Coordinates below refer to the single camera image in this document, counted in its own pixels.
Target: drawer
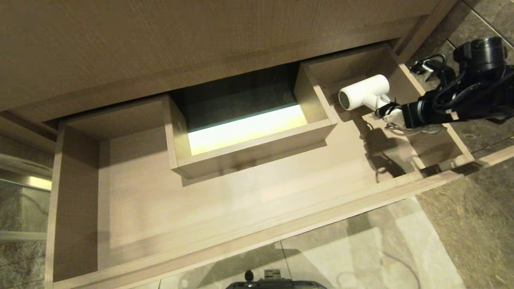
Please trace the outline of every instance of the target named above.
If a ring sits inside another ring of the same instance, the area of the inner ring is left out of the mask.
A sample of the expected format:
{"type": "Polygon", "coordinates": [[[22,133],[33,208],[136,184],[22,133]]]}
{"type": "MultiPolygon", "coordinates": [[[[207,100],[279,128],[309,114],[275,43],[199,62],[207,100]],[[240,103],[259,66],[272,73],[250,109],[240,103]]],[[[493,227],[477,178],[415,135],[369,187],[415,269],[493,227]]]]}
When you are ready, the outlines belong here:
{"type": "Polygon", "coordinates": [[[371,111],[334,101],[375,74],[400,103],[424,93],[385,45],[315,59],[295,85],[304,123],[196,155],[168,96],[63,122],[46,285],[143,284],[457,178],[448,169],[473,157],[451,127],[396,136],[371,111]]]}

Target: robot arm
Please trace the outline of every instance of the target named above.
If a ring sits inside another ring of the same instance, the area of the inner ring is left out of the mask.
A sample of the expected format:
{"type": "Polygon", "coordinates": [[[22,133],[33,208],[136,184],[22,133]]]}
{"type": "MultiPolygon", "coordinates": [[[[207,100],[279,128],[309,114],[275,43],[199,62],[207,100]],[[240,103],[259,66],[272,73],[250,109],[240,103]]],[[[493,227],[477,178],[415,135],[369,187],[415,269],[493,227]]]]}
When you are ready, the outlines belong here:
{"type": "Polygon", "coordinates": [[[500,37],[467,42],[453,56],[460,66],[458,76],[446,66],[443,55],[422,59],[410,67],[417,74],[430,72],[440,80],[436,89],[415,102],[391,102],[386,96],[389,83],[383,76],[341,89],[339,102],[346,110],[364,104],[387,122],[389,129],[403,134],[430,133],[433,130],[426,128],[431,125],[470,119],[502,123],[514,116],[514,66],[505,63],[507,52],[500,37]]]}

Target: drawer compartment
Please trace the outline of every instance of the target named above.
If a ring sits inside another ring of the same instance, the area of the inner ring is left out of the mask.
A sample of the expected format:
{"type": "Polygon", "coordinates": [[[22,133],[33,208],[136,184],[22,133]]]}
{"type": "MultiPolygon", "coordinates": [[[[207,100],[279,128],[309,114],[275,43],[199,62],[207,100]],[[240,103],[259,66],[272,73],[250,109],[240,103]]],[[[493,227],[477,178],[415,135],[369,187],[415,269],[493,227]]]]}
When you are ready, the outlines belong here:
{"type": "Polygon", "coordinates": [[[171,276],[430,189],[436,182],[409,189],[426,180],[423,168],[473,161],[450,127],[400,137],[371,111],[333,101],[375,74],[398,102],[423,93],[384,45],[312,60],[295,85],[306,124],[195,155],[168,96],[61,123],[47,285],[130,287],[171,276]]]}

